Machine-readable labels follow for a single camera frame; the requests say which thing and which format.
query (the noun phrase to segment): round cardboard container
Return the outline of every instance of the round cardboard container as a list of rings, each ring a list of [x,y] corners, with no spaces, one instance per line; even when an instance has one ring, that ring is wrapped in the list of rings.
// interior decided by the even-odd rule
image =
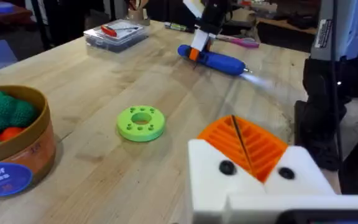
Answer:
[[[26,100],[39,113],[39,117],[19,135],[0,142],[0,162],[26,166],[33,173],[32,184],[36,184],[49,173],[56,154],[47,99],[38,90],[26,86],[0,86],[0,91]]]

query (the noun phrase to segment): green ring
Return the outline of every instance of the green ring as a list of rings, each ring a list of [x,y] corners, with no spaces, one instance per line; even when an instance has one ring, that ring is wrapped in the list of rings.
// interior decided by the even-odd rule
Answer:
[[[158,138],[165,129],[165,117],[151,106],[131,106],[117,117],[119,134],[135,142],[146,142]]]

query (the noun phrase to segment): orange grate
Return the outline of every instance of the orange grate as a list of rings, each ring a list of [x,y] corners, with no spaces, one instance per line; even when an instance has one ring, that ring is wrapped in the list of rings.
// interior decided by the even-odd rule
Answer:
[[[249,174],[265,182],[288,145],[250,121],[237,116],[236,121],[241,136],[237,135],[232,116],[229,115],[206,127],[198,139],[209,142]]]

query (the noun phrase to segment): black cable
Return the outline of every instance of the black cable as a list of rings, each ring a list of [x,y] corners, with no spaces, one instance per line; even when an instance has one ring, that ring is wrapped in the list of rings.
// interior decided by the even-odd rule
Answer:
[[[337,0],[333,0],[333,19],[332,19],[332,35],[331,35],[331,80],[333,89],[333,106],[334,106],[334,119],[336,126],[336,145],[339,157],[339,168],[342,167],[342,137],[341,129],[339,127],[339,103],[338,103],[338,92],[337,92],[337,77],[336,77],[336,24],[337,24]]]

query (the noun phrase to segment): plastic box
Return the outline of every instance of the plastic box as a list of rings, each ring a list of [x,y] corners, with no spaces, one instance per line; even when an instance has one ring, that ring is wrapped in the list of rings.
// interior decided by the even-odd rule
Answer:
[[[117,37],[107,35],[100,27],[96,27],[84,32],[88,45],[119,53],[148,37],[144,26],[131,21],[119,19],[104,26],[116,30]],[[137,29],[119,30],[130,27],[137,27]]]

